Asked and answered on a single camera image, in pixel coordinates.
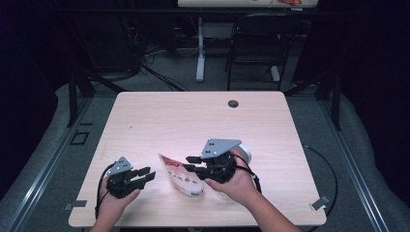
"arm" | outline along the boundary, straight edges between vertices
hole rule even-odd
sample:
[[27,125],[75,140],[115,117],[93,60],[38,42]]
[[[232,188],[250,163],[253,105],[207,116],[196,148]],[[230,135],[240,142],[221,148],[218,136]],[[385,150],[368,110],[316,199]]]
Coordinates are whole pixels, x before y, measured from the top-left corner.
[[[241,155],[235,150],[230,152],[234,155]],[[241,159],[235,158],[235,160],[238,165],[246,167]],[[206,179],[205,183],[216,191],[226,193],[232,200],[245,206],[262,231],[300,231],[268,199],[257,191],[248,172],[237,169],[232,179],[225,184],[220,184],[211,179]]]
[[104,178],[102,181],[102,188],[100,190],[100,196],[102,197],[102,203],[100,205],[99,217],[96,220],[91,231],[110,231],[114,227],[115,223],[120,219],[124,213],[125,208],[138,196],[139,189],[133,191],[130,195],[118,199],[111,195],[106,189],[106,183],[108,178]]

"human hand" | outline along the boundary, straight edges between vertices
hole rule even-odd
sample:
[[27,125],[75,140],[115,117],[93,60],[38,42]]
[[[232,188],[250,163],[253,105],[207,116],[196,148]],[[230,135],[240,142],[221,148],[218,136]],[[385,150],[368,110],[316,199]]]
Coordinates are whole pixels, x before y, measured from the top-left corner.
[[[237,150],[229,151],[232,155],[241,156],[241,153]],[[238,166],[248,168],[247,165],[238,157],[234,156]],[[256,189],[253,180],[249,173],[242,169],[236,169],[233,177],[226,183],[221,184],[212,179],[205,179],[205,183],[208,184],[213,190],[223,192],[227,194],[232,200],[246,206],[255,194],[260,194]]]
[[100,189],[100,211],[96,223],[91,231],[109,231],[115,223],[120,219],[126,207],[133,202],[133,200],[140,193],[139,189],[134,190],[124,198],[117,198],[111,195],[106,188],[108,177],[102,180],[102,187]]

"chair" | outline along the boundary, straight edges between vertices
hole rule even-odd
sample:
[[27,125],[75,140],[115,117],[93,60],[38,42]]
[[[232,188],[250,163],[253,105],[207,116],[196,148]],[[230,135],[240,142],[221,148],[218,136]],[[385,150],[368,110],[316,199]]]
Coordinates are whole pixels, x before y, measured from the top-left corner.
[[292,41],[300,28],[294,15],[248,14],[232,28],[231,46],[226,60],[227,90],[230,90],[232,64],[281,66],[278,88],[282,82]]

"snack bag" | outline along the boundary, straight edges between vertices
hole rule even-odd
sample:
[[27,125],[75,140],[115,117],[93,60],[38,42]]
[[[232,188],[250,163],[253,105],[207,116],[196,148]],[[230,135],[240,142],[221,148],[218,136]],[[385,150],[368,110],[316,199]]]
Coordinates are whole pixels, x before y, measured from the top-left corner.
[[171,186],[187,196],[200,196],[204,190],[204,182],[194,172],[189,172],[183,164],[159,154],[160,160],[168,174]]

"table top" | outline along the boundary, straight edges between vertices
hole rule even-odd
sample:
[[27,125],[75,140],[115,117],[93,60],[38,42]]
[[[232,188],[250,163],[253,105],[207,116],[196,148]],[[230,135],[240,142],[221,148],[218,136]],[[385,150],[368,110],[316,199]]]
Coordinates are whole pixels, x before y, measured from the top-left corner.
[[[230,107],[229,101],[237,101]],[[125,157],[136,169],[151,166],[146,184],[117,226],[203,227],[257,225],[246,208],[205,185],[199,197],[172,187],[159,159],[186,162],[199,156],[209,138],[240,139],[252,153],[250,167],[263,194],[293,223],[321,225],[322,209],[286,99],[281,92],[126,92],[118,95],[77,200],[70,225],[95,222],[99,179],[107,166]]]
[[302,0],[302,4],[291,6],[279,0],[178,0],[179,7],[191,8],[315,8],[318,0]]

